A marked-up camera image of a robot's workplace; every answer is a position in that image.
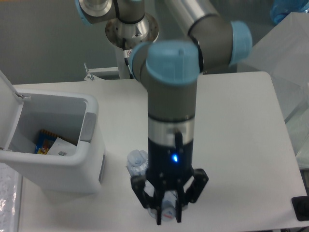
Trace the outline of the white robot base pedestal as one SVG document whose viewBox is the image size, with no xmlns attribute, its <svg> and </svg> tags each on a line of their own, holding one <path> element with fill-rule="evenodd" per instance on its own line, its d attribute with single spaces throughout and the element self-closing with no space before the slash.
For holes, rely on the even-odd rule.
<svg viewBox="0 0 309 232">
<path fill-rule="evenodd" d="M 116 67 L 107 68 L 88 68 L 84 63 L 86 76 L 85 81 L 94 81 L 101 79 L 131 79 L 131 69 L 129 67 L 128 59 L 131 55 L 132 49 L 122 49 L 114 46 L 116 55 Z"/>
</svg>

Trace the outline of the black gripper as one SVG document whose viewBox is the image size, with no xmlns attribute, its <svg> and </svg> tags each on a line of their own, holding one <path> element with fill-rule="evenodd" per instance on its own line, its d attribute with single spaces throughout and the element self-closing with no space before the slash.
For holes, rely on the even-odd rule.
<svg viewBox="0 0 309 232">
<path fill-rule="evenodd" d="M 148 169 L 146 176 L 133 176 L 130 179 L 132 190 L 145 209 L 156 211 L 156 223 L 162 222 L 162 202 L 165 191 L 176 191 L 176 221 L 181 223 L 182 211 L 188 203 L 195 203 L 200 197 L 209 178 L 203 169 L 193 169 L 194 141 L 184 144 L 179 149 L 174 146 L 159 145 L 148 140 Z M 184 191 L 184 184 L 193 176 L 189 188 Z M 146 179 L 154 187 L 153 196 L 146 191 Z"/>
</svg>

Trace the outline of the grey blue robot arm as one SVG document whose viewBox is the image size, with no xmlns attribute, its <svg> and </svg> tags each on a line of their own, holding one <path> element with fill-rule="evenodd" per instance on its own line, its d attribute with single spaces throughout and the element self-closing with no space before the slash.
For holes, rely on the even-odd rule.
<svg viewBox="0 0 309 232">
<path fill-rule="evenodd" d="M 148 94 L 148 168 L 131 177 L 143 208 L 161 224 L 173 207 L 177 222 L 189 203 L 201 195 L 208 176 L 192 167 L 197 79 L 208 70 L 246 58 L 252 36 L 241 21 L 224 21 L 208 0 L 168 0 L 182 27 L 184 40 L 149 41 L 153 29 L 142 0 L 78 0 L 81 20 L 88 25 L 112 23 L 112 43 L 130 50 L 129 75 Z"/>
</svg>

